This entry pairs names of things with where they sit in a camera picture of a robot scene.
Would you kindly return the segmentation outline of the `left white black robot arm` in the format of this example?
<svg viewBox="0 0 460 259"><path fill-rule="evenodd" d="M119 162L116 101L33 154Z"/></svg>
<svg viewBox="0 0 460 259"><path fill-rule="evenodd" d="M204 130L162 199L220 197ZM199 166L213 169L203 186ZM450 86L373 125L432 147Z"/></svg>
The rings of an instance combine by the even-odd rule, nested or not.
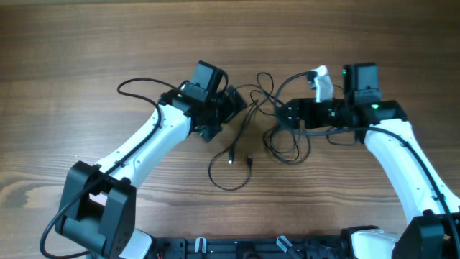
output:
<svg viewBox="0 0 460 259"><path fill-rule="evenodd" d="M87 258L150 258L156 242L138 230L137 190L155 166L192 132L206 142L230 122L244 100L227 73L198 62L191 79L171 86L149 119L110 155L89 165L78 161L68 171L59 211L45 229L84 247Z"/></svg>

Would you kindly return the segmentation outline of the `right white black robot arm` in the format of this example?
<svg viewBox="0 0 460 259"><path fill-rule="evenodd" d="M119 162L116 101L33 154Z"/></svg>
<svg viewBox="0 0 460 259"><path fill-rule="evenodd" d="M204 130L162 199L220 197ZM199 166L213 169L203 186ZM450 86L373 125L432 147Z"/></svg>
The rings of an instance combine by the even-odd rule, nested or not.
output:
<svg viewBox="0 0 460 259"><path fill-rule="evenodd" d="M314 98L275 107L282 127L306 137L352 132L377 159L403 207L407 227L393 235L378 227L343 230L350 258L458 258L459 197L449 189L418 144L403 108L382 100L376 63L343 67L344 96L322 65L302 72Z"/></svg>

